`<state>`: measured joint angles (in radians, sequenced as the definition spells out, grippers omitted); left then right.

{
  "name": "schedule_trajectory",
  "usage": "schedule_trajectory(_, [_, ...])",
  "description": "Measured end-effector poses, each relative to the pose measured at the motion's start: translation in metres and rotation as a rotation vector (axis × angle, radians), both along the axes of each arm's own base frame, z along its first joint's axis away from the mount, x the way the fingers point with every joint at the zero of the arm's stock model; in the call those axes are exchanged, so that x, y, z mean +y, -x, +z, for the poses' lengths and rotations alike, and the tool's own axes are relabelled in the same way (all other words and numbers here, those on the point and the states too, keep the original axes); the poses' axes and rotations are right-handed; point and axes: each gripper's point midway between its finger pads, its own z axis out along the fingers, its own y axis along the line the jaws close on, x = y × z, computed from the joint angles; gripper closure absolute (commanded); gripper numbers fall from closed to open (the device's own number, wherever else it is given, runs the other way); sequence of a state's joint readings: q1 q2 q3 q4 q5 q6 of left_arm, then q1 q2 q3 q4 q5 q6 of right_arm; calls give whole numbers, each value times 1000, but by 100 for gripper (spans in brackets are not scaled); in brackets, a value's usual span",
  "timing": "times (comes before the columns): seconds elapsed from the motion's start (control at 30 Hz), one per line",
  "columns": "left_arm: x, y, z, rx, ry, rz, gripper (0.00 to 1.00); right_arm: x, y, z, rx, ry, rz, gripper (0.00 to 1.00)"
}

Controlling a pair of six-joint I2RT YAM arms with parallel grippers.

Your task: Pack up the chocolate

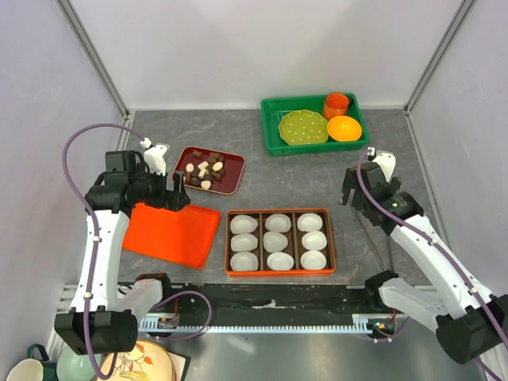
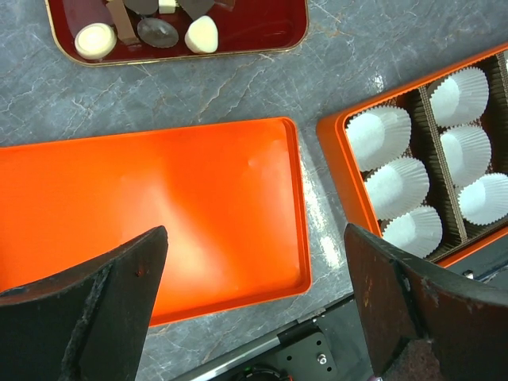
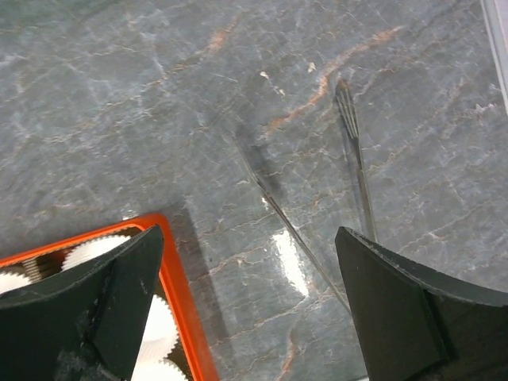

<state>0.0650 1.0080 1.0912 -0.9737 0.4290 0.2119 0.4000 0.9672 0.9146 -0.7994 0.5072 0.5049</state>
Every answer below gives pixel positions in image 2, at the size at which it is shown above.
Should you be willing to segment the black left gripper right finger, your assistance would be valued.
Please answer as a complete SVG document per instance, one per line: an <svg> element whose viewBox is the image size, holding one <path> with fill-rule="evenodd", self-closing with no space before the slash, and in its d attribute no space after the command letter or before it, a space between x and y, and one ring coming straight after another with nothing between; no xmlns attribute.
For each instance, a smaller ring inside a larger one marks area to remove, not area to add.
<svg viewBox="0 0 508 381"><path fill-rule="evenodd" d="M376 377L505 380L507 292L344 231L348 270Z"/></svg>

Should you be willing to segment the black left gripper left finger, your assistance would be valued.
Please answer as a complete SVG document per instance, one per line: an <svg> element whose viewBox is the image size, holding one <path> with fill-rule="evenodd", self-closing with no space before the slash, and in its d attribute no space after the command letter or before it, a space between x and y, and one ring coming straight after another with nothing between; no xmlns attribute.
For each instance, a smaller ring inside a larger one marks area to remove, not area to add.
<svg viewBox="0 0 508 381"><path fill-rule="evenodd" d="M1 293L3 380L134 380L167 257L155 227Z"/></svg>

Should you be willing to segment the brown bar chocolate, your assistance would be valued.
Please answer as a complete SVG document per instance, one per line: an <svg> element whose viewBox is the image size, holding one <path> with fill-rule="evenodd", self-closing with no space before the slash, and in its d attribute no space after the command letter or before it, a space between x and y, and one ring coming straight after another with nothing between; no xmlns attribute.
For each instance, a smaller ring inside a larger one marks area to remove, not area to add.
<svg viewBox="0 0 508 381"><path fill-rule="evenodd" d="M106 3L106 8L110 12L115 28L117 30L118 39L125 45L139 44L133 25L130 21L129 14L122 0L112 0Z"/></svg>

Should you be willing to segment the dark red lacquer tray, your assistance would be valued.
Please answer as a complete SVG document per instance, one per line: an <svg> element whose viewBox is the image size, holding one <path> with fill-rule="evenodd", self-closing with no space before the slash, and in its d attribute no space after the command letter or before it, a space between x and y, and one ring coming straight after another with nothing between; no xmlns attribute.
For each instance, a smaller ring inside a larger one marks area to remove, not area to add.
<svg viewBox="0 0 508 381"><path fill-rule="evenodd" d="M75 49L75 35L83 27L103 22L114 26L105 1L47 1L46 12L53 40L71 61L87 67L152 64L169 60L208 58L194 54L183 41L191 18L184 10L156 16L178 31L172 48L154 48L144 42L126 45L118 41L106 57L88 60ZM309 23L306 1L217 1L208 15L218 28L215 56L258 52L281 52L296 47L305 38Z"/></svg>

